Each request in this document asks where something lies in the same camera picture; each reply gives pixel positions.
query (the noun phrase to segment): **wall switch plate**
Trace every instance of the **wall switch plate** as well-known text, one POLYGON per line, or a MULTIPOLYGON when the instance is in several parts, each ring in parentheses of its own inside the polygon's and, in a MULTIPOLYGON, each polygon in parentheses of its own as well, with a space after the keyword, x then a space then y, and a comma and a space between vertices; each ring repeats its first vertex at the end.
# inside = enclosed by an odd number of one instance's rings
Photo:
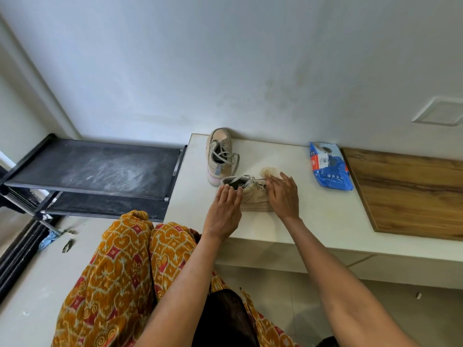
POLYGON ((435 96, 412 122, 447 127, 463 124, 463 99, 435 96))

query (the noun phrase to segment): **forearm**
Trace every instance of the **forearm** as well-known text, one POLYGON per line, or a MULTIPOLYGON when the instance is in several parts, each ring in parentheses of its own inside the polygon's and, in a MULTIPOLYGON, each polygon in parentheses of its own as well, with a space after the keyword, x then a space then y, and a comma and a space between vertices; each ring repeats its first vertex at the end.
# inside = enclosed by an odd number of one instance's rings
POLYGON ((211 282, 219 241, 203 237, 160 300, 136 347, 190 346, 211 282))
POLYGON ((416 346, 363 283, 298 218, 283 220, 343 347, 416 346))

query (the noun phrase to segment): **orange patterned fabric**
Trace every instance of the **orange patterned fabric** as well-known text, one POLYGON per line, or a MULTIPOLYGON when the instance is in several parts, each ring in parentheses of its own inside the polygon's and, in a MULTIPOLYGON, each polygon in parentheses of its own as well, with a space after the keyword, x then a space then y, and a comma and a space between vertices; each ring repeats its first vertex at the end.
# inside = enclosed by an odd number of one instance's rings
MULTIPOLYGON (((65 299, 52 346, 133 346, 199 238, 196 231, 173 222, 154 228, 142 211, 122 215, 103 233, 92 260, 65 299)), ((213 272, 211 292, 225 288, 213 272)), ((297 346, 242 293, 262 347, 297 346)))

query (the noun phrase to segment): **shoe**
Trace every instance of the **shoe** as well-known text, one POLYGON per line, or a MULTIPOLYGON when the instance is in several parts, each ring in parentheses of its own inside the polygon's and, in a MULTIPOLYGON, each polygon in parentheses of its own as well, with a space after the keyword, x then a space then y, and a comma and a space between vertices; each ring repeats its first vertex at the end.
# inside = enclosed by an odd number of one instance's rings
POLYGON ((273 212, 267 195, 267 183, 265 179, 256 179, 251 175, 238 177, 225 177, 222 185, 230 185, 235 190, 239 186, 243 188, 243 200, 240 210, 243 212, 273 212))
POLYGON ((232 153, 231 147, 232 138, 225 128, 215 129, 207 138, 207 179, 214 186, 219 186, 223 178, 235 174, 238 168, 239 154, 232 153))

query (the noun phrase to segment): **blue wipes packet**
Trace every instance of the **blue wipes packet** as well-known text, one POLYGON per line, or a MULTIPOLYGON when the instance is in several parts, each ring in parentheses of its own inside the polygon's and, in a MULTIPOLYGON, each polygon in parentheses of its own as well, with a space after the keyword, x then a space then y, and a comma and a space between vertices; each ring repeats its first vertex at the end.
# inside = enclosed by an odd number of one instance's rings
POLYGON ((353 190, 349 170, 338 146, 331 143, 310 143, 310 160, 315 178, 321 186, 353 190))

